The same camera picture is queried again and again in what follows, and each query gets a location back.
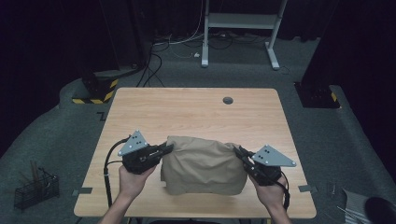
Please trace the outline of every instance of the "hand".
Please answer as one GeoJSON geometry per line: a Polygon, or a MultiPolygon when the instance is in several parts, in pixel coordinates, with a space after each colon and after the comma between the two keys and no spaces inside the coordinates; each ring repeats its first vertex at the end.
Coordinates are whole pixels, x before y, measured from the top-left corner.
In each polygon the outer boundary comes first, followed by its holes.
{"type": "Polygon", "coordinates": [[[133,201],[145,187],[146,180],[155,170],[155,166],[148,169],[141,175],[129,173],[124,166],[119,169],[120,173],[120,193],[119,197],[128,198],[133,201]]]}
{"type": "MultiPolygon", "coordinates": [[[[289,224],[291,223],[286,210],[283,208],[283,189],[278,185],[260,186],[257,181],[249,176],[256,188],[257,197],[260,202],[267,208],[271,218],[275,223],[289,224]]],[[[277,182],[286,186],[287,181],[285,176],[281,176],[277,182]]]]}

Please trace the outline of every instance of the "gray carpet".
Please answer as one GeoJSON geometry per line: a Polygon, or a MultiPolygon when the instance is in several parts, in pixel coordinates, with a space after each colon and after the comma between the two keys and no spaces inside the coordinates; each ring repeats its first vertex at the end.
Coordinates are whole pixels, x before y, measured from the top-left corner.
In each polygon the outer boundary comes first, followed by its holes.
{"type": "MultiPolygon", "coordinates": [[[[233,43],[227,49],[210,49],[207,68],[201,68],[201,58],[190,57],[195,52],[201,53],[201,48],[172,45],[172,48],[157,52],[163,60],[157,76],[165,87],[276,89],[308,184],[318,189],[312,193],[318,215],[313,219],[294,219],[293,223],[345,223],[345,214],[336,208],[346,205],[346,195],[341,189],[380,196],[396,203],[396,186],[364,135],[340,87],[331,86],[342,108],[302,107],[293,82],[303,77],[317,43],[302,43],[298,38],[277,40],[276,56],[284,66],[278,71],[271,68],[262,42],[233,43]],[[334,197],[326,193],[329,181],[336,182],[334,197]]],[[[212,40],[211,45],[221,48],[226,43],[212,40]]],[[[165,47],[157,46],[154,50],[165,47]]],[[[152,57],[150,68],[155,70],[159,64],[159,59],[152,57]]],[[[141,74],[120,78],[117,88],[134,87],[141,74]]],[[[148,85],[161,87],[158,78],[154,77],[148,85]]],[[[78,220],[73,211],[77,197],[72,193],[82,185],[104,126],[97,113],[105,112],[106,115],[111,106],[111,102],[74,105],[71,98],[80,83],[75,80],[66,85],[60,92],[59,105],[28,126],[1,158],[0,223],[75,223],[78,220]],[[60,177],[61,196],[22,212],[14,209],[14,190],[22,186],[20,173],[31,176],[30,161],[36,161],[38,166],[60,177]]],[[[84,217],[79,223],[97,220],[84,217]]]]}

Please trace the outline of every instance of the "metal bracket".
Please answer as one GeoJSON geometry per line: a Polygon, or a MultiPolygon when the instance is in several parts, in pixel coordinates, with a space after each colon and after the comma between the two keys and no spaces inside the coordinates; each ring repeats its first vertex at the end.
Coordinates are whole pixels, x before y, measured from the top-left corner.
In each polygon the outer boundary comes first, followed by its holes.
{"type": "Polygon", "coordinates": [[[273,147],[265,145],[251,159],[266,166],[296,166],[296,162],[278,152],[273,147]]]}
{"type": "Polygon", "coordinates": [[[124,156],[131,152],[147,147],[148,145],[149,144],[146,141],[145,137],[143,137],[142,133],[139,130],[136,130],[119,151],[119,156],[124,156]]]}

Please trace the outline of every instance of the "dark background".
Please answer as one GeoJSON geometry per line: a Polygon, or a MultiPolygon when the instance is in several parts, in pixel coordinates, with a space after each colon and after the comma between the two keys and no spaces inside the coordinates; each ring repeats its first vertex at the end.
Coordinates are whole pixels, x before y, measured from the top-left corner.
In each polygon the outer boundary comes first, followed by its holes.
{"type": "MultiPolygon", "coordinates": [[[[0,3],[0,155],[26,126],[59,103],[61,88],[81,77],[81,64],[93,72],[117,68],[101,2],[73,2],[0,3]],[[84,13],[73,14],[68,8],[84,13]],[[73,39],[76,30],[83,33],[81,39],[73,39]],[[80,49],[81,43],[85,49],[76,55],[73,49],[80,49]]],[[[211,10],[222,12],[272,13],[278,6],[276,0],[249,4],[227,0],[223,6],[221,1],[212,3],[211,10]]],[[[395,3],[343,0],[336,7],[337,3],[289,1],[278,37],[300,36],[303,41],[322,37],[305,83],[342,87],[376,153],[395,179],[395,3]]],[[[185,36],[196,29],[200,1],[157,0],[152,4],[157,35],[185,36]]]]}

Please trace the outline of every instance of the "yellow black warning tape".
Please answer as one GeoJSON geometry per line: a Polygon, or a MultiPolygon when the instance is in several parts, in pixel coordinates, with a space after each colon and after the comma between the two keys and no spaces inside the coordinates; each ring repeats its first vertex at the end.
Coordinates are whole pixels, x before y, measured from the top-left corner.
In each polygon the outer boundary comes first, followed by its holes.
{"type": "Polygon", "coordinates": [[[110,101],[111,97],[114,94],[114,90],[116,89],[117,83],[119,82],[118,79],[112,81],[110,83],[110,86],[107,90],[107,94],[103,99],[97,99],[97,98],[73,98],[73,103],[78,104],[78,105],[83,105],[83,104],[106,104],[108,101],[110,101]]]}

